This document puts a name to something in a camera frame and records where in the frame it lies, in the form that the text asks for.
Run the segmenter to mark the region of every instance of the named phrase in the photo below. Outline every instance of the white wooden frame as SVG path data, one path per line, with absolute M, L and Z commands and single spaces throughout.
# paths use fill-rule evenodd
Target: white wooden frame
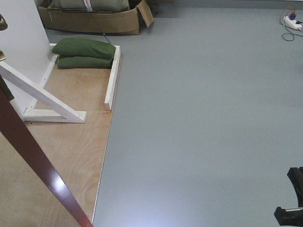
M 115 46 L 115 47 L 116 47 L 116 52 L 114 55 L 112 70 L 110 72 L 106 96 L 104 100 L 104 105 L 106 110 L 113 109 L 114 100 L 115 100 L 115 91 L 116 91 L 115 88 L 120 73 L 121 48 L 120 46 Z
M 118 74 L 120 71 L 120 61 L 121 61 L 121 49 L 120 46 L 115 46 L 116 52 L 113 59 L 113 65 L 110 72 L 110 77 L 107 86 L 107 93 L 105 98 L 105 108 L 106 110 L 112 110 L 115 98 L 115 88 L 118 80 Z M 72 123 L 84 123 L 87 117 L 85 111 L 75 111 L 68 105 L 63 103 L 61 100 L 53 96 L 51 93 L 46 91 L 43 87 L 46 85 L 53 68 L 57 55 L 54 55 L 50 65 L 44 75 L 42 84 L 38 85 L 35 82 L 28 79 L 19 71 L 15 70 L 13 67 L 9 66 L 4 61 L 0 61 L 0 74 L 3 78 L 7 79 L 23 91 L 30 94 L 34 100 L 31 102 L 30 106 L 26 108 L 24 113 L 21 111 L 18 103 L 15 99 L 11 101 L 15 110 L 24 121 L 40 121 L 40 122 L 72 122 Z M 51 110 L 40 110 L 35 109 L 38 101 L 46 104 Z

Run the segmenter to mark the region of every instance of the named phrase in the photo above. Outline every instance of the open cardboard box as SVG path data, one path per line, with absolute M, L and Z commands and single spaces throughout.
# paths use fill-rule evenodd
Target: open cardboard box
M 131 10 L 120 13 L 90 14 L 52 9 L 49 5 L 49 0 L 43 0 L 37 9 L 44 26 L 55 30 L 100 33 L 99 25 L 105 33 L 137 35 L 140 33 L 140 24 L 143 21 L 147 27 L 153 22 L 153 16 L 146 0 L 132 6 Z

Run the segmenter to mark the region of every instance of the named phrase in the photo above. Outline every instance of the power cord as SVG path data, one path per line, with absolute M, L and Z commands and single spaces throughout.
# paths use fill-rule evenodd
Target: power cord
M 281 21 L 282 16 L 283 16 L 284 12 L 285 12 L 287 9 L 289 9 L 289 10 L 288 10 L 288 12 L 285 14 L 284 20 L 283 20 L 283 23 L 282 23 L 282 21 Z M 292 29 L 292 30 L 295 30 L 295 31 L 301 31 L 301 32 L 302 32 L 302 30 L 293 29 L 293 28 L 287 26 L 287 25 L 285 24 L 285 17 L 286 17 L 286 16 L 289 16 L 290 18 L 291 18 L 291 17 L 292 17 L 292 18 L 295 18 L 295 16 L 296 16 L 296 15 L 295 15 L 295 9 L 294 9 L 293 7 L 291 7 L 291 6 L 288 6 L 288 7 L 286 7 L 286 8 L 282 11 L 282 13 L 281 13 L 281 15 L 280 15 L 279 22 L 280 22 L 281 25 L 283 25 L 283 26 L 285 27 L 286 31 L 288 31 L 288 32 L 285 32 L 285 33 L 282 34 L 282 38 L 283 38 L 284 40 L 286 40 L 286 41 L 291 42 L 291 41 L 294 40 L 294 37 L 295 37 L 295 36 L 303 37 L 303 35 L 299 35 L 299 34 L 293 33 L 291 30 L 289 30 L 289 29 Z M 285 35 L 291 35 L 291 36 L 292 36 L 292 39 L 287 39 L 287 38 L 285 38 Z
M 95 17 L 93 16 L 92 12 L 85 5 L 84 0 L 80 0 L 80 1 L 83 3 L 83 5 L 86 8 L 87 12 L 89 12 L 91 18 L 94 20 L 95 24 L 98 27 L 99 32 L 104 36 L 104 38 L 106 38 L 107 43 L 112 44 L 111 41 L 109 40 L 109 38 L 106 36 L 105 32 L 102 30 L 102 28 L 100 27 L 100 25 L 97 23 L 97 21 L 96 21 Z

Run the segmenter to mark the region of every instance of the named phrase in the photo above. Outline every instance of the dark red pole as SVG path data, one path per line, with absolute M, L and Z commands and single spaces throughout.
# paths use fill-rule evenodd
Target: dark red pole
M 26 125 L 0 89 L 0 131 L 81 227 L 93 227 Z

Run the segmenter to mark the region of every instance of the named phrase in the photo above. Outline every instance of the black metal stand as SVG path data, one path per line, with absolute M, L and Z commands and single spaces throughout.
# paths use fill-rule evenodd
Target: black metal stand
M 279 225 L 303 227 L 303 167 L 292 167 L 287 176 L 294 186 L 298 198 L 298 208 L 282 209 L 277 207 L 274 213 Z

